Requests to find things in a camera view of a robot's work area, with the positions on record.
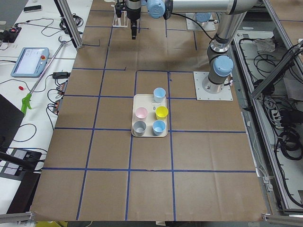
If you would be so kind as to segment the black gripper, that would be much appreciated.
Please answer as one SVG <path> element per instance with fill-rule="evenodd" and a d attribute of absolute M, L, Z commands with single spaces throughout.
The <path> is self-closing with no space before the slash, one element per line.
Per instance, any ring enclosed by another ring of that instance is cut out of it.
<path fill-rule="evenodd" d="M 132 40 L 137 37 L 137 20 L 141 16 L 141 1 L 140 0 L 126 0 L 125 9 L 127 11 L 127 17 L 131 19 L 131 35 Z"/>

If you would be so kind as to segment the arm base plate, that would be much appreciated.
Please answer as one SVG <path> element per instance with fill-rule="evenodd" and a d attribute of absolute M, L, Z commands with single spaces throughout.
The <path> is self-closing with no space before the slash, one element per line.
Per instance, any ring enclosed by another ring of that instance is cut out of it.
<path fill-rule="evenodd" d="M 201 101 L 232 101 L 231 86 L 228 79 L 221 85 L 216 85 L 208 79 L 209 72 L 194 71 L 196 99 Z"/>
<path fill-rule="evenodd" d="M 186 17 L 192 18 L 193 20 L 196 21 L 196 13 L 186 13 Z M 213 18 L 213 15 L 211 16 L 210 20 L 205 23 L 195 23 L 189 19 L 186 19 L 187 22 L 187 30 L 189 31 L 201 31 L 202 29 L 198 26 L 202 26 L 202 28 L 205 31 L 215 31 L 215 24 L 218 22 L 216 19 Z"/>

